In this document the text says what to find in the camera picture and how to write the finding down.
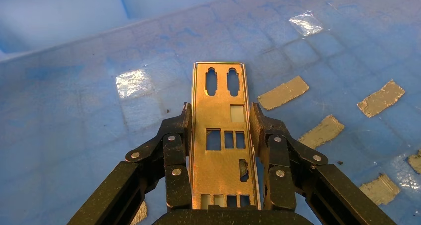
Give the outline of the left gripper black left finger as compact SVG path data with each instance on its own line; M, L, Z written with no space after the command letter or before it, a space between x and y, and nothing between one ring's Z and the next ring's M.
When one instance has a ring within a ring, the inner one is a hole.
M167 213L192 207L186 167L192 130L192 106L164 119L155 137L129 151L69 220L70 225L129 225L148 192L166 182Z

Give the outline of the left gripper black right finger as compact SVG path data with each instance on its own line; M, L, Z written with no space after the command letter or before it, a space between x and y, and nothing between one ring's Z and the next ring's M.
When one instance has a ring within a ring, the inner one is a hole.
M293 138L285 123L252 103L250 134L264 166L264 209L296 209L296 194L324 225L391 225L393 220L316 150Z

